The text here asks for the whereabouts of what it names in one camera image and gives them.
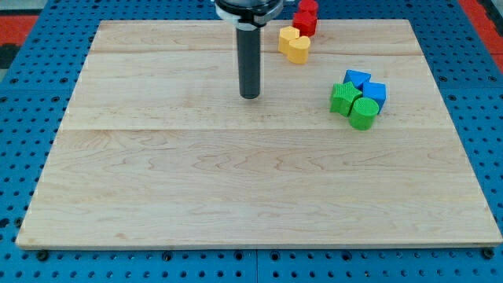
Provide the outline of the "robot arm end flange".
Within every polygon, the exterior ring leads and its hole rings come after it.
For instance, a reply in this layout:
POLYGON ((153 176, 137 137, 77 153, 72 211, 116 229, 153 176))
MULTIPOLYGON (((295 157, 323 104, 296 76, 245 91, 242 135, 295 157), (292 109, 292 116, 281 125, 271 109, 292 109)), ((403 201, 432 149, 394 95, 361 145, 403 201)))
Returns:
POLYGON ((227 23, 242 31, 264 27, 277 17, 284 0, 215 0, 215 12, 227 23))

